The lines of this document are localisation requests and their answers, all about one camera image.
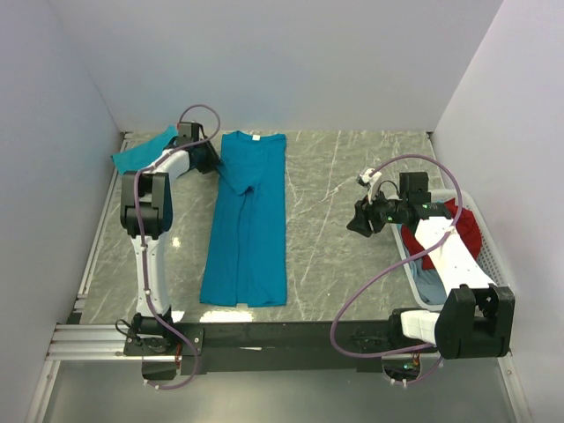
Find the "blue polo t-shirt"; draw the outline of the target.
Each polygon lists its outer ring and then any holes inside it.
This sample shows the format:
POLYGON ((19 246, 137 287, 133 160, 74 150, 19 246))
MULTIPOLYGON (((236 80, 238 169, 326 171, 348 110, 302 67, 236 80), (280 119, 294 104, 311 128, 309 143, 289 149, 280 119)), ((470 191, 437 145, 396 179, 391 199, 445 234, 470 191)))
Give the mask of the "blue polo t-shirt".
POLYGON ((218 171, 199 300, 221 307, 284 306, 286 136, 225 134, 218 171))

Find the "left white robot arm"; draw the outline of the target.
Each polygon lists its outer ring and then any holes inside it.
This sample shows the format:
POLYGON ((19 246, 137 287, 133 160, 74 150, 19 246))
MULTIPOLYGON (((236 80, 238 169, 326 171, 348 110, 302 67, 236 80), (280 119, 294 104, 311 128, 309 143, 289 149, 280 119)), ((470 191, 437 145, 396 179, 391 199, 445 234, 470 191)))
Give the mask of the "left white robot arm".
POLYGON ((194 169, 207 174, 218 164, 204 126, 179 122, 155 160, 122 176, 120 223, 130 238, 137 269, 137 305, 127 324, 127 355, 170 354, 184 348, 174 327, 165 273, 166 241, 174 218, 171 186, 194 169))

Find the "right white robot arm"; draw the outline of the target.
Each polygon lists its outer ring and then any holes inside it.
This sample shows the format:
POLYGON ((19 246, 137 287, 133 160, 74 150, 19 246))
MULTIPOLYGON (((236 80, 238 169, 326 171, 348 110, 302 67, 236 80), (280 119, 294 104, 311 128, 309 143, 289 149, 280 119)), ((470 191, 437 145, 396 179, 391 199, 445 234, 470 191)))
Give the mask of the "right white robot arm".
POLYGON ((448 360, 505 356, 515 296, 477 264, 456 229, 462 216, 456 202, 433 201, 425 172, 402 173, 394 198, 382 192, 382 175, 373 168, 365 169, 357 182, 367 194, 356 202, 348 229, 365 237, 385 225, 406 230, 427 253, 446 293, 437 310, 395 310, 386 332, 390 347, 405 352, 418 340, 437 347, 448 360))

